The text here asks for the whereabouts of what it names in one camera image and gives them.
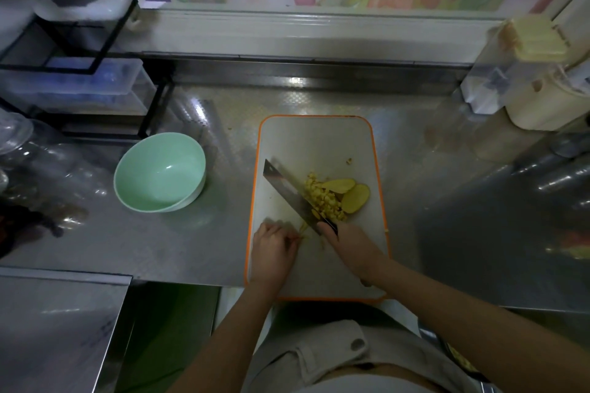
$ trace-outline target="hand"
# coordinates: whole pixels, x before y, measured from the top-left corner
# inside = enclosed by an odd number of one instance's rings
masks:
[[[254,233],[250,283],[265,285],[277,294],[295,263],[300,241],[294,230],[262,223]]]
[[[336,225],[338,236],[328,224],[324,222],[317,224],[346,267],[361,280],[372,283],[372,276],[375,275],[377,266],[382,260],[386,260],[387,256],[375,246],[358,225],[341,221],[336,221]]]

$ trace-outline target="left hand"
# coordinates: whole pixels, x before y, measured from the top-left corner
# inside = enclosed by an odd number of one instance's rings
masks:
[[[250,283],[267,286],[278,293],[295,263],[300,241],[294,230],[262,223],[254,233]]]

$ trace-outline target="person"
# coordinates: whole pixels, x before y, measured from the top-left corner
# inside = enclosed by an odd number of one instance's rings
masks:
[[[405,305],[504,393],[590,391],[590,355],[573,342],[407,269],[356,225],[338,222],[337,236],[318,227],[355,276]],[[289,303],[253,355],[299,241],[280,225],[260,226],[249,284],[168,393],[481,391],[433,345],[361,303]]]

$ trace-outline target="cutting board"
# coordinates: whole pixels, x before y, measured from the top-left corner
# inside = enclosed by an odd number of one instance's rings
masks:
[[[387,223],[381,194],[377,155],[371,125],[358,116],[273,115],[262,121],[245,281],[250,278],[253,236],[263,221],[291,224],[300,229],[303,220],[262,176],[268,159],[302,193],[309,172],[320,180],[352,178],[371,189],[367,203],[348,222],[360,225],[381,251],[390,255]],[[303,235],[297,260],[279,297],[282,300],[377,300],[385,293],[365,287],[342,263],[334,249],[311,229]]]

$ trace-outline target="mint green bowl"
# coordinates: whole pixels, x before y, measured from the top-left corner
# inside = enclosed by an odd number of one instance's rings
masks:
[[[177,132],[152,135],[123,155],[114,172],[114,192],[132,210],[160,213],[193,202],[205,185],[205,153]]]

